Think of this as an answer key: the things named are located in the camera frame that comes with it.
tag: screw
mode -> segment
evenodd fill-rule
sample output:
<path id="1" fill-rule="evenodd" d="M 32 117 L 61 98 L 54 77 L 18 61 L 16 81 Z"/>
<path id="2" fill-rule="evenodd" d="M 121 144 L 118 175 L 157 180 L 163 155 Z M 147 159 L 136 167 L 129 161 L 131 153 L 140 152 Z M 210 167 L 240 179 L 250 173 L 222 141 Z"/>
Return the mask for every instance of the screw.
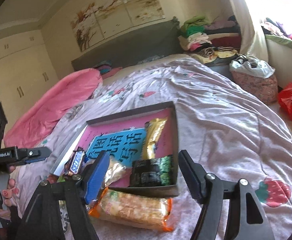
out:
<path id="1" fill-rule="evenodd" d="M 43 181 L 40 183 L 40 185 L 41 185 L 41 186 L 46 186 L 48 183 L 49 183 L 48 180 L 45 179 L 45 180 L 43 180 Z"/>
<path id="2" fill-rule="evenodd" d="M 207 179 L 215 179 L 216 178 L 215 175 L 212 173 L 207 173 L 206 177 L 207 177 Z"/>
<path id="3" fill-rule="evenodd" d="M 82 178 L 82 176 L 80 174 L 75 174 L 74 176 L 72 176 L 73 180 L 80 180 Z"/>
<path id="4" fill-rule="evenodd" d="M 241 179 L 239 181 L 243 186 L 247 186 L 248 185 L 248 181 L 246 179 Z"/>

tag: ceiling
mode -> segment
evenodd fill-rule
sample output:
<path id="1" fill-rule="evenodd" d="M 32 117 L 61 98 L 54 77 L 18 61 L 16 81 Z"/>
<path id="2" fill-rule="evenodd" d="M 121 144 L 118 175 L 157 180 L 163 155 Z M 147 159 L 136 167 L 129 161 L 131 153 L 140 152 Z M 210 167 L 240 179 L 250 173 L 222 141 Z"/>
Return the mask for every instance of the ceiling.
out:
<path id="1" fill-rule="evenodd" d="M 40 29 L 68 0 L 5 0 L 0 6 L 0 39 Z"/>

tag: candy wrapper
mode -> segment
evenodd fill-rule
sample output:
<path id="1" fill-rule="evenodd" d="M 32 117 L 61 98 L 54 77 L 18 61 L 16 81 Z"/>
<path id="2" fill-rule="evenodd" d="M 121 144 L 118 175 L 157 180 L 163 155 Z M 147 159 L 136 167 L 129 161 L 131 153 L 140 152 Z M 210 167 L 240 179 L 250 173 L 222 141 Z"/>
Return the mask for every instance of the candy wrapper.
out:
<path id="1" fill-rule="evenodd" d="M 105 187 L 108 187 L 111 183 L 121 179 L 125 173 L 126 166 L 115 160 L 113 156 L 110 156 L 109 167 L 104 179 Z"/>
<path id="2" fill-rule="evenodd" d="M 142 159 L 149 160 L 155 158 L 155 147 L 167 122 L 167 118 L 155 118 L 147 125 L 145 143 L 142 150 Z"/>
<path id="3" fill-rule="evenodd" d="M 65 164 L 64 174 L 73 176 L 79 174 L 85 158 L 85 151 L 78 147 L 77 151 L 73 151 L 69 161 Z"/>
<path id="4" fill-rule="evenodd" d="M 172 185 L 173 156 L 133 162 L 130 187 L 159 187 Z"/>
<path id="5" fill-rule="evenodd" d="M 149 198 L 106 188 L 89 215 L 118 224 L 170 232 L 172 199 Z"/>

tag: gold snack bag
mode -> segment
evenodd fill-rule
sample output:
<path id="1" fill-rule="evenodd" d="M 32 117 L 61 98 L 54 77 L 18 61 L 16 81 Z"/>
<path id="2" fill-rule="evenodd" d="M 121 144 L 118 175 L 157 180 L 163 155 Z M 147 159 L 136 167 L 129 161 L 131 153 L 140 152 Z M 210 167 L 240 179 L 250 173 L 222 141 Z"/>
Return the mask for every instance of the gold snack bag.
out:
<path id="1" fill-rule="evenodd" d="M 155 158 L 155 146 L 159 140 L 160 135 L 162 134 L 167 119 L 167 117 L 163 119 L 155 118 L 149 122 L 146 130 L 145 143 L 142 150 L 143 160 Z"/>

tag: curtain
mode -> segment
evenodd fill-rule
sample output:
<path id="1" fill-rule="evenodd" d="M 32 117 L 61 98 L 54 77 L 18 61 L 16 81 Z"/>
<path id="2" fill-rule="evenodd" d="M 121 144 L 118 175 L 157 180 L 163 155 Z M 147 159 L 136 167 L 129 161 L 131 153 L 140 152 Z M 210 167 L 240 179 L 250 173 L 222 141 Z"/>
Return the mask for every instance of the curtain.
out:
<path id="1" fill-rule="evenodd" d="M 241 29 L 240 53 L 255 56 L 268 62 L 265 35 L 259 22 L 254 0 L 230 0 L 234 15 Z"/>

